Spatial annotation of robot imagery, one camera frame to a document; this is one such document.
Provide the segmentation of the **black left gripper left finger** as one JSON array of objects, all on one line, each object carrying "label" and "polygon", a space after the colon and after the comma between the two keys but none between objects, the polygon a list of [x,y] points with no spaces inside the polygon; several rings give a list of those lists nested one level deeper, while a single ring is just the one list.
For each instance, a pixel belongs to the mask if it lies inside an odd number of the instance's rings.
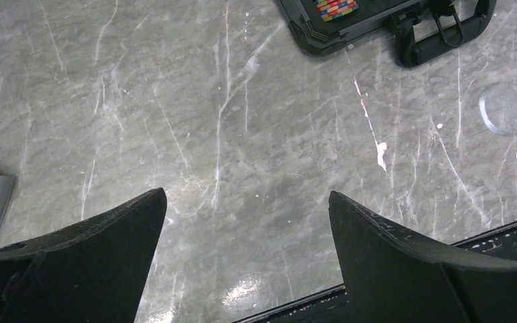
[{"label": "black left gripper left finger", "polygon": [[156,188],[0,248],[0,322],[133,322],[166,207]]}]

